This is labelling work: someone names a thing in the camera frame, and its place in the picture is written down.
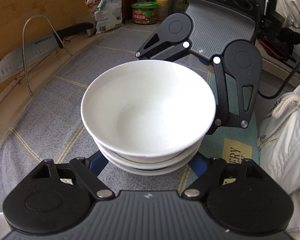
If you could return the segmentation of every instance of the kitchen knife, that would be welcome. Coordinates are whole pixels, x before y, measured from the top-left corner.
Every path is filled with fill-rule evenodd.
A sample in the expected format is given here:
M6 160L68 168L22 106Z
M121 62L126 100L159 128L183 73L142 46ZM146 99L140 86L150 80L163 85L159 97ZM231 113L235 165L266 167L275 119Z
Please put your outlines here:
M93 23L79 23L57 31L61 40L93 28ZM26 66L45 58L56 49L62 48L62 43L51 33L36 41L25 44ZM5 55L0 61L0 83L23 70L22 47Z

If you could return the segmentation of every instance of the black cable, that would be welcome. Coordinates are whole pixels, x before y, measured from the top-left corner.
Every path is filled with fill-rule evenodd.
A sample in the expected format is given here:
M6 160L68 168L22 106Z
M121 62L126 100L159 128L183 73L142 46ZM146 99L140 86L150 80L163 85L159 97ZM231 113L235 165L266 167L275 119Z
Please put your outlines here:
M261 94L261 92L259 90L258 90L258 94L261 97L265 98L265 99L274 99L274 98L276 98L278 95L280 95L280 93L282 92L282 90L284 89L286 84L293 77L293 75L297 72L298 68L300 68L300 60L298 61L297 65L294 67L294 69L291 71L291 73L287 76L287 78L285 79L285 81L283 82L283 84L281 85L279 90L273 96L270 96L270 97L265 96L265 95Z

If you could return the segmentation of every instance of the teal fabric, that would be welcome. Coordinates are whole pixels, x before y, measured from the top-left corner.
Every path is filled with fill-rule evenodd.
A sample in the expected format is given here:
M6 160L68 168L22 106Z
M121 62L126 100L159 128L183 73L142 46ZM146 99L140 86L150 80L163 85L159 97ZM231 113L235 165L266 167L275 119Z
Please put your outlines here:
M232 77L226 75L226 83L228 88L230 112L239 114L236 82ZM216 103L218 103L216 79L214 74L211 75L209 85L216 98ZM249 100L249 95L247 93L244 95L244 100ZM258 132L254 112L252 114L250 124L246 129L234 127L219 127L214 132L214 134L206 135L201 143L199 152L207 158L220 158L222 156L223 142L225 138L236 140L252 146L252 159L256 163L259 163L259 149L257 147ZM191 170L186 183L186 187L188 187L196 178L197 176Z

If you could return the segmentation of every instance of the ribbed gray panel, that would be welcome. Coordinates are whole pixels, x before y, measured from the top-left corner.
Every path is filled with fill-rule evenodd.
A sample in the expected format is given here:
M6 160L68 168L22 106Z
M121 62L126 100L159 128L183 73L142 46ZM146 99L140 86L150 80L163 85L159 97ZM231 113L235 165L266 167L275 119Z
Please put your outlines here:
M176 191L122 191L115 200L99 202L88 217L52 236L10 233L5 240L290 240L284 233L248 237L226 232L199 202L181 199Z
M204 0L189 0L186 14L192 19L191 51L211 60L232 41L250 41L255 22L233 10Z

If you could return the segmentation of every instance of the label sticker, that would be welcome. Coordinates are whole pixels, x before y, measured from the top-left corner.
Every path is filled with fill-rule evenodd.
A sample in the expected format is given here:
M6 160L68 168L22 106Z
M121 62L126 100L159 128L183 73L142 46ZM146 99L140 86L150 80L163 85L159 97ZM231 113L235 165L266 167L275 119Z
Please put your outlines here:
M244 158L252 158L252 147L242 142L225 138L223 141L222 158L227 163L241 163ZM225 179L223 185L234 181L235 179Z

